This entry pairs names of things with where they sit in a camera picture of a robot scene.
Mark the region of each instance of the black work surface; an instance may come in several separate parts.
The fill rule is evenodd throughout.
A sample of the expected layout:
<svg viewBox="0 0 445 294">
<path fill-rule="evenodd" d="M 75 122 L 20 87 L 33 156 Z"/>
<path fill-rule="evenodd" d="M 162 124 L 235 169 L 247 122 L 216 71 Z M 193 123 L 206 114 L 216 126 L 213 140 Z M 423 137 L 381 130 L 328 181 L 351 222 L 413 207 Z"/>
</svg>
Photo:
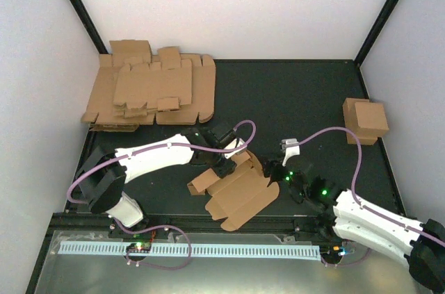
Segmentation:
<svg viewBox="0 0 445 294">
<path fill-rule="evenodd" d="M 215 115 L 205 126 L 250 119 L 257 134 L 249 146 L 256 155 L 280 150 L 280 140 L 303 140 L 329 126 L 344 126 L 341 106 L 346 97 L 364 97 L 359 71 L 352 61 L 218 60 Z M 126 148 L 160 141 L 184 126 L 142 126 L 134 133 L 101 132 L 95 145 Z M 239 129 L 244 140 L 250 127 Z M 344 132 L 334 131 L 301 146 L 301 154 L 315 163 L 323 178 L 350 187 L 357 163 L 357 147 L 346 143 Z M 125 186 L 148 214 L 208 215 L 209 196 L 191 196 L 186 184 L 206 168 L 177 165 L 150 172 Z M 289 197 L 285 184 L 279 197 L 259 216 L 313 215 L 307 205 Z M 363 146 L 357 193 L 370 202 L 399 213 L 390 173 L 381 148 Z"/>
</svg>

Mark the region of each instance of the colored wire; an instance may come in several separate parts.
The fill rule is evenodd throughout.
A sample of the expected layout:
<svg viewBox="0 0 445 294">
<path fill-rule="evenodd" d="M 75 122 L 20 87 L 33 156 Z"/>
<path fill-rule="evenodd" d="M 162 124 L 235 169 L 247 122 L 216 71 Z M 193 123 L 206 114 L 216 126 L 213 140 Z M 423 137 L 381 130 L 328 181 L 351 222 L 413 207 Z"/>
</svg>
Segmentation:
<svg viewBox="0 0 445 294">
<path fill-rule="evenodd" d="M 187 258 L 186 260 L 179 266 L 162 266 L 162 265 L 157 265 L 157 264 L 153 264 L 153 263 L 147 263 L 144 261 L 132 261 L 129 257 L 129 254 L 131 252 L 133 252 L 133 250 L 129 250 L 127 251 L 127 255 L 125 256 L 125 259 L 127 260 L 128 263 L 134 263 L 137 265 L 143 265 L 143 266 L 148 266 L 150 268 L 156 268 L 158 270 L 166 270 L 166 271 L 176 271 L 176 270 L 181 270 L 182 268 L 185 268 L 191 261 L 192 261 L 192 244 L 190 242 L 190 239 L 188 238 L 188 236 L 186 235 L 186 233 L 184 233 L 182 231 L 182 229 L 176 227 L 176 226 L 171 226 L 169 224 L 163 224 L 160 226 L 154 226 L 154 227 L 150 227 L 150 228 L 146 228 L 146 229 L 142 229 L 142 230 L 138 230 L 138 231 L 132 231 L 132 230 L 128 230 L 127 228 L 125 228 L 125 226 L 117 219 L 115 219 L 116 223 L 118 224 L 119 228 L 121 228 L 121 230 L 124 233 L 127 234 L 143 234 L 143 233 L 147 233 L 149 231 L 154 231 L 157 229 L 164 229 L 164 228 L 169 228 L 169 229 L 173 229 L 178 231 L 179 233 L 181 233 L 184 238 L 187 241 L 187 246 L 188 246 L 188 254 L 187 254 Z"/>
<path fill-rule="evenodd" d="M 190 145 L 188 143 L 172 142 L 172 143 L 163 143 L 161 145 L 148 146 L 146 148 L 136 150 L 133 153 L 131 153 L 131 156 L 136 156 L 136 155 L 141 154 L 143 152 L 148 152 L 148 151 L 153 150 L 153 149 L 159 149 L 159 148 L 165 148 L 165 147 L 188 147 L 188 148 L 191 148 L 191 149 L 204 150 L 206 152 L 213 152 L 213 153 L 232 153 L 232 152 L 236 152 L 238 150 L 247 148 L 247 146 L 252 142 L 253 138 L 255 137 L 255 133 L 257 132 L 257 126 L 255 125 L 255 123 L 252 120 L 243 120 L 242 122 L 239 122 L 234 127 L 234 131 L 236 131 L 240 126 L 242 126 L 244 124 L 252 125 L 252 133 L 250 134 L 250 137 L 247 139 L 247 141 L 245 141 L 245 143 L 243 145 L 235 147 L 235 148 L 232 148 L 232 149 L 214 149 L 214 148 L 202 147 L 202 146 L 197 146 L 197 145 Z M 78 186 L 84 179 L 86 179 L 90 175 L 94 174 L 96 171 L 101 170 L 102 168 L 106 167 L 107 165 L 119 162 L 119 161 L 123 160 L 124 158 L 128 158 L 128 157 L 129 157 L 129 155 L 122 155 L 122 156 L 119 156 L 119 157 L 116 157 L 116 158 L 112 158 L 110 160 L 107 160 L 107 161 L 105 161 L 105 162 L 95 166 L 93 169 L 90 169 L 87 172 L 83 173 L 68 188 L 68 191 L 67 191 L 67 199 L 68 199 L 68 201 L 72 202 L 73 204 L 87 204 L 87 201 L 85 201 L 85 200 L 77 200 L 77 199 L 74 199 L 71 196 L 72 191 L 76 188 L 76 186 Z"/>
<path fill-rule="evenodd" d="M 339 263 L 339 264 L 329 264 L 323 258 L 323 256 L 320 256 L 320 258 L 321 258 L 321 262 L 323 264 L 325 264 L 326 267 L 333 266 L 335 268 L 347 268 L 347 267 L 350 267 L 350 266 L 357 266 L 357 265 L 363 263 L 371 255 L 371 253 L 372 253 L 372 250 L 370 248 L 368 248 L 368 249 L 366 249 L 366 252 L 365 252 L 365 254 L 363 255 L 362 258 L 360 258 L 358 261 L 353 261 L 352 263 L 348 263 L 348 264 L 341 264 L 341 263 Z"/>
<path fill-rule="evenodd" d="M 368 207 L 367 205 L 362 205 L 362 202 L 359 200 L 357 194 L 355 193 L 355 185 L 357 183 L 357 177 L 360 171 L 360 165 L 362 164 L 362 146 L 360 145 L 360 140 L 359 138 L 349 129 L 346 129 L 344 127 L 328 127 L 326 129 L 322 129 L 321 131 L 318 131 L 314 134 L 312 134 L 310 137 L 305 138 L 303 141 L 299 142 L 299 145 L 303 145 L 306 142 L 309 142 L 310 140 L 316 138 L 317 136 L 329 132 L 329 131 L 344 131 L 346 133 L 349 133 L 355 140 L 355 142 L 357 143 L 357 151 L 358 151 L 358 156 L 357 156 L 357 165 L 355 167 L 355 171 L 354 171 L 354 175 L 353 175 L 353 180 L 351 183 L 351 187 L 350 190 L 353 194 L 353 198 L 355 200 L 355 202 L 357 202 L 357 204 L 362 207 L 363 209 L 366 209 L 367 211 L 371 212 L 374 215 L 377 215 L 387 221 L 390 221 L 394 224 L 397 224 L 398 226 L 405 228 L 407 230 L 413 231 L 414 233 L 417 233 L 419 235 L 422 235 L 423 237 L 426 237 L 430 240 L 432 240 L 433 242 L 437 243 L 438 245 L 441 245 L 442 247 L 445 247 L 445 242 L 441 241 L 438 238 L 435 238 L 433 235 L 430 235 L 424 231 L 418 230 L 417 228 L 411 227 L 411 226 L 405 226 L 405 224 L 403 224 L 402 222 L 399 222 L 393 218 L 390 218 L 389 216 L 385 215 L 385 214 L 381 214 L 380 212 L 376 211 L 375 209 L 372 209 L 371 207 Z"/>
</svg>

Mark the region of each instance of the purple cable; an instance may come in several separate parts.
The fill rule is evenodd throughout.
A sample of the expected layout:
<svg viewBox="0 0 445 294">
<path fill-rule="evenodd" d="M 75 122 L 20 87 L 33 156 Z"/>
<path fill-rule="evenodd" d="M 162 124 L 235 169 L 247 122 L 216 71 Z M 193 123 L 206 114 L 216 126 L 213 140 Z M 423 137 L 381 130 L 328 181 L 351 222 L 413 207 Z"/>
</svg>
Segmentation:
<svg viewBox="0 0 445 294">
<path fill-rule="evenodd" d="M 333 266 L 335 268 L 348 268 L 350 266 L 357 266 L 363 263 L 371 255 L 371 252 L 372 250 L 370 248 L 366 249 L 366 252 L 362 258 L 360 258 L 358 261 L 353 261 L 352 263 L 348 264 L 329 264 L 327 261 L 325 261 L 325 259 L 322 256 L 320 256 L 320 258 L 321 262 L 325 264 L 325 266 Z"/>
<path fill-rule="evenodd" d="M 186 233 L 184 233 L 182 231 L 182 229 L 180 229 L 176 226 L 171 226 L 169 224 L 164 224 L 161 226 L 154 226 L 154 227 L 146 228 L 143 230 L 131 231 L 131 230 L 128 230 L 127 228 L 125 228 L 124 225 L 119 220 L 115 219 L 115 221 L 118 224 L 119 228 L 121 228 L 121 230 L 127 234 L 143 234 L 143 233 L 147 233 L 149 231 L 153 231 L 153 230 L 157 230 L 157 229 L 169 228 L 169 229 L 174 229 L 174 230 L 178 231 L 179 233 L 181 233 L 182 235 L 184 235 L 184 238 L 187 241 L 187 245 L 188 245 L 187 259 L 179 266 L 162 266 L 162 265 L 157 265 L 157 264 L 153 264 L 153 263 L 145 263 L 143 261 L 132 261 L 129 257 L 131 250 L 129 250 L 127 252 L 127 255 L 125 256 L 127 262 L 138 264 L 138 265 L 149 266 L 151 268 L 157 268 L 158 270 L 176 271 L 176 270 L 181 270 L 182 268 L 185 268 L 192 261 L 192 244 L 190 242 L 190 239 L 188 238 Z"/>
<path fill-rule="evenodd" d="M 440 239 L 434 237 L 433 235 L 430 235 L 424 231 L 418 230 L 417 228 L 413 228 L 411 226 L 406 226 L 402 223 L 399 222 L 393 218 L 390 218 L 388 216 L 386 216 L 385 214 L 381 214 L 380 212 L 376 211 L 375 209 L 372 209 L 371 207 L 368 207 L 367 205 L 362 205 L 362 202 L 359 200 L 357 194 L 355 193 L 355 184 L 357 183 L 357 176 L 359 174 L 360 171 L 360 165 L 362 164 L 362 146 L 360 145 L 360 140 L 359 138 L 349 129 L 346 129 L 344 127 L 328 127 L 326 129 L 322 129 L 321 131 L 318 131 L 314 134 L 312 134 L 310 137 L 304 139 L 303 141 L 299 142 L 299 145 L 303 145 L 306 142 L 309 142 L 310 140 L 312 140 L 313 138 L 316 138 L 317 136 L 325 133 L 325 132 L 329 132 L 329 131 L 344 131 L 346 133 L 349 133 L 355 140 L 355 142 L 357 143 L 357 151 L 358 151 L 358 157 L 357 157 L 357 166 L 355 167 L 355 171 L 354 171 L 354 175 L 353 175 L 353 180 L 351 183 L 351 193 L 353 194 L 353 198 L 355 200 L 355 202 L 357 202 L 357 204 L 362 207 L 363 209 L 366 209 L 367 211 L 370 211 L 372 214 L 380 216 L 381 218 L 390 221 L 394 224 L 397 224 L 400 227 L 406 228 L 407 230 L 413 231 L 414 233 L 417 233 L 419 235 L 422 235 L 423 237 L 426 237 L 430 240 L 432 240 L 433 242 L 437 243 L 438 245 L 441 245 L 442 247 L 445 247 L 445 242 L 441 241 Z"/>
<path fill-rule="evenodd" d="M 136 156 L 136 155 L 138 155 L 140 153 L 148 152 L 149 150 L 158 149 L 158 148 L 164 148 L 164 147 L 175 147 L 175 146 L 178 146 L 178 147 L 188 147 L 188 148 L 191 148 L 191 149 L 204 150 L 206 152 L 213 152 L 213 153 L 232 153 L 232 152 L 235 152 L 237 150 L 246 148 L 252 142 L 253 138 L 255 137 L 255 133 L 257 132 L 257 126 L 255 125 L 255 123 L 252 120 L 243 120 L 242 122 L 239 122 L 234 127 L 234 131 L 236 131 L 241 125 L 244 125 L 244 124 L 252 125 L 252 134 L 250 134 L 250 137 L 247 139 L 247 141 L 243 145 L 235 147 L 235 148 L 232 148 L 232 149 L 214 149 L 214 148 L 208 148 L 208 147 L 201 147 L 201 146 L 197 146 L 197 145 L 190 145 L 190 144 L 187 144 L 187 143 L 172 142 L 170 145 L 168 143 L 163 143 L 162 145 L 154 145 L 154 146 L 149 146 L 149 147 L 146 147 L 146 148 L 143 148 L 143 149 L 139 149 L 139 150 L 136 150 L 135 152 L 131 153 L 131 155 L 132 156 Z M 119 156 L 119 157 L 116 157 L 116 158 L 112 158 L 111 160 L 107 160 L 107 161 L 103 162 L 102 164 L 99 164 L 98 166 L 94 167 L 93 169 L 88 170 L 87 172 L 82 174 L 68 188 L 67 199 L 70 202 L 72 202 L 73 204 L 87 204 L 87 202 L 84 201 L 84 200 L 73 199 L 71 194 L 72 194 L 72 191 L 74 190 L 74 188 L 76 188 L 76 186 L 78 186 L 85 178 L 87 178 L 90 175 L 94 174 L 96 171 L 106 167 L 107 165 L 110 165 L 112 163 L 118 162 L 118 161 L 123 160 L 124 158 L 128 158 L 128 157 L 129 157 L 128 155 L 122 155 L 122 156 Z"/>
</svg>

